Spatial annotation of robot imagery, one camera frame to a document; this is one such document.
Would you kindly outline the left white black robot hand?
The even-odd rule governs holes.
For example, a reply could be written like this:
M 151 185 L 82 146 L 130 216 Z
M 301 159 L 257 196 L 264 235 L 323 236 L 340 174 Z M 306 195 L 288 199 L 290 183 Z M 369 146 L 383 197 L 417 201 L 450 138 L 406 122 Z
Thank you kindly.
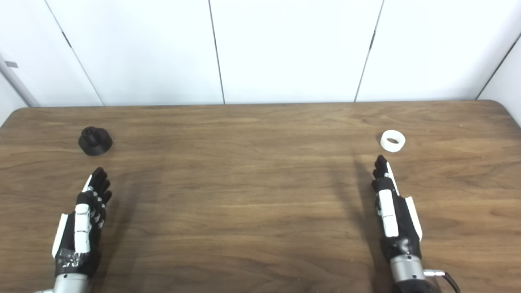
M 77 195 L 74 210 L 62 214 L 52 247 L 55 276 L 80 274 L 92 278 L 101 262 L 101 235 L 112 198 L 108 174 L 97 167 Z

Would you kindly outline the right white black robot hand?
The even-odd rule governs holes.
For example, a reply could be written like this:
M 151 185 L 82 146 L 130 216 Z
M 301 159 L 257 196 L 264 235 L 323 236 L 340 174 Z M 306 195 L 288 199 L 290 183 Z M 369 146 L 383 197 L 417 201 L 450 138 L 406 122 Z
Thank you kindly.
M 383 229 L 380 248 L 385 259 L 389 262 L 401 255 L 422 258 L 422 228 L 413 198 L 400 195 L 390 163 L 383 155 L 378 155 L 372 174 L 375 208 Z

